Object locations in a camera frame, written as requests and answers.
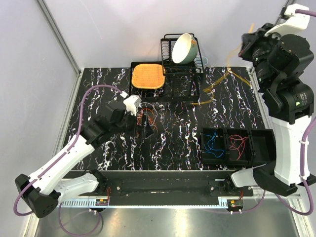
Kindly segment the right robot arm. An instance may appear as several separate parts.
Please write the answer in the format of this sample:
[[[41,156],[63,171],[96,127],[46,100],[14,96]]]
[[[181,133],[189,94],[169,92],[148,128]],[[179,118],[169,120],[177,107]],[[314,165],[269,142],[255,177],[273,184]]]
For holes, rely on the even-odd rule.
[[[224,183],[228,195],[237,195],[242,187],[258,186],[281,196],[310,186],[316,177],[309,172],[305,130],[314,112],[314,92],[300,80],[313,61],[308,41],[291,32],[273,33],[266,23],[242,36],[239,57],[253,64],[269,116],[274,124],[276,159],[257,167],[239,170]]]

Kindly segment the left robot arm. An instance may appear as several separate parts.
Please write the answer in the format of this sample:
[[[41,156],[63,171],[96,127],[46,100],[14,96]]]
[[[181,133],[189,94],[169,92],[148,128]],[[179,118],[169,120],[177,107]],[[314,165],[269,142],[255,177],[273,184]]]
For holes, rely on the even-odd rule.
[[[79,134],[50,161],[30,175],[20,174],[15,179],[19,195],[13,210],[18,216],[17,204],[22,199],[38,218],[49,215],[61,202],[86,193],[97,196],[108,190],[107,178],[97,170],[63,181],[64,176],[82,159],[92,154],[116,134],[148,138],[154,132],[148,118],[137,121],[137,108],[128,109],[122,102],[106,106],[105,115],[97,115],[79,128]]]

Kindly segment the orange woven mat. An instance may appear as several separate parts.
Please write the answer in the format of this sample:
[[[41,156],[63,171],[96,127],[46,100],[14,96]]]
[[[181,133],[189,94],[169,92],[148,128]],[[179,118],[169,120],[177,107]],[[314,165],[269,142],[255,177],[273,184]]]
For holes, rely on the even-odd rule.
[[[165,84],[164,68],[160,64],[140,64],[132,72],[131,83],[138,89],[159,89]]]

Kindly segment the black dish rack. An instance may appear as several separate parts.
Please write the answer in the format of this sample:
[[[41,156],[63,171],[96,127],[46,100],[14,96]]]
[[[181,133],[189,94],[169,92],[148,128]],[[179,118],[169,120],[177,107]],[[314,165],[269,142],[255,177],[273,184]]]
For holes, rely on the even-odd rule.
[[[204,73],[198,39],[193,33],[166,34],[160,40],[165,76],[196,76]]]

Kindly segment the light blue cup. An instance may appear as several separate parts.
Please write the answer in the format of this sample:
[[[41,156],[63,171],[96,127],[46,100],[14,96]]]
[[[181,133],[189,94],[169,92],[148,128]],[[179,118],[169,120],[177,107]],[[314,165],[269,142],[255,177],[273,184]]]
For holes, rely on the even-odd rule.
[[[205,69],[208,64],[208,59],[205,56],[197,56],[194,62],[197,68]]]

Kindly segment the cream ceramic bowl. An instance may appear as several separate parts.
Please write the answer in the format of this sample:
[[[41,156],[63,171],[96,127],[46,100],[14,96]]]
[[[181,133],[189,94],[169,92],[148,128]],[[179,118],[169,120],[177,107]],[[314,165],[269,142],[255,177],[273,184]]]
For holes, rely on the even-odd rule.
[[[194,61],[198,54],[198,43],[189,33],[182,34],[172,50],[172,61],[175,64],[188,64]]]

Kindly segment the black bin left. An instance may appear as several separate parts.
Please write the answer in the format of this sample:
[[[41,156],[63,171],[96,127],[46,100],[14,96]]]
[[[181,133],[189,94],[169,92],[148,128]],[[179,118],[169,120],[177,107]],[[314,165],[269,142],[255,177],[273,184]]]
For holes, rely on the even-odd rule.
[[[203,164],[224,164],[229,156],[226,131],[224,128],[203,128],[200,133]]]

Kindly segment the black bin middle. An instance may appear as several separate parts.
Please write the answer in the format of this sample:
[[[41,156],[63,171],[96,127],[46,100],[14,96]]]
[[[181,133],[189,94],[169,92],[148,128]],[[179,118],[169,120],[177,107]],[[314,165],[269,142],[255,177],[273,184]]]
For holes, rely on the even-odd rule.
[[[228,165],[251,166],[254,157],[250,130],[227,128]]]

